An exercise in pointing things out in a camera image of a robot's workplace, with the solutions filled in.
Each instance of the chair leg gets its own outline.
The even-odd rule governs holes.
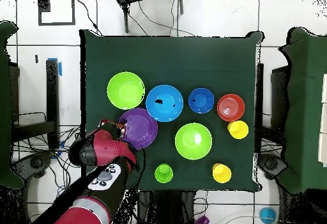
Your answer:
[[[181,15],[184,14],[183,0],[179,0],[179,7],[181,8]]]
[[[123,8],[124,11],[124,22],[125,22],[125,33],[128,33],[128,15],[127,15],[127,8]]]

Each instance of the green cup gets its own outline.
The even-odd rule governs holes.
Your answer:
[[[206,156],[212,145],[210,131],[198,123],[182,126],[175,136],[177,152],[188,160],[199,160]]]
[[[145,92],[143,81],[131,72],[114,75],[107,87],[108,99],[115,107],[122,110],[137,107],[142,102]]]
[[[168,183],[172,179],[172,176],[172,169],[168,164],[163,163],[156,168],[155,177],[159,183]]]

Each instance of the lime green bowl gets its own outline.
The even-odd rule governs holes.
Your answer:
[[[131,72],[114,75],[107,87],[108,99],[115,107],[122,110],[137,107],[142,102],[145,92],[143,81]]]
[[[212,145],[210,131],[198,123],[182,126],[175,136],[177,152],[188,160],[199,160],[206,156]]]

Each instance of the purple bowl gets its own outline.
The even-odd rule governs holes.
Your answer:
[[[158,133],[156,120],[144,108],[126,111],[118,123],[126,125],[126,133],[122,140],[130,142],[136,149],[149,146]]]

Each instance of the dark blue bowl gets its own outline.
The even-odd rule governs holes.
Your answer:
[[[188,104],[194,112],[205,114],[211,110],[215,104],[215,97],[208,89],[197,88],[193,90],[188,97]]]

